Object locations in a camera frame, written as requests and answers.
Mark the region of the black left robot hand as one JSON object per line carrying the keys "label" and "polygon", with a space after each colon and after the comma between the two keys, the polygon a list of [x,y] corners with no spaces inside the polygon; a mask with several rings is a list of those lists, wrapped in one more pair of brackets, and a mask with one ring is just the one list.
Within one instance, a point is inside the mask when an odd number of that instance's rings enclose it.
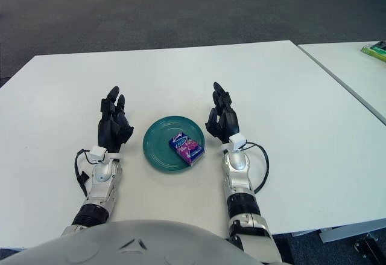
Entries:
{"label": "black left robot hand", "polygon": [[101,119],[98,123],[98,145],[108,153],[119,153],[133,134],[134,127],[129,125],[125,112],[125,97],[119,95],[119,87],[115,86],[101,100]]}

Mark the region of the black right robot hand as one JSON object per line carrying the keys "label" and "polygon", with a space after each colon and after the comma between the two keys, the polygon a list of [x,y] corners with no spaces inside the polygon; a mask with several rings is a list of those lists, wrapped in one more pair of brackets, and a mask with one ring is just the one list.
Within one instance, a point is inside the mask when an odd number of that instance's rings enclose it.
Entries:
{"label": "black right robot hand", "polygon": [[229,143],[230,137],[239,133],[238,118],[231,107],[230,94],[214,82],[212,98],[215,107],[210,110],[206,130],[223,144]]}

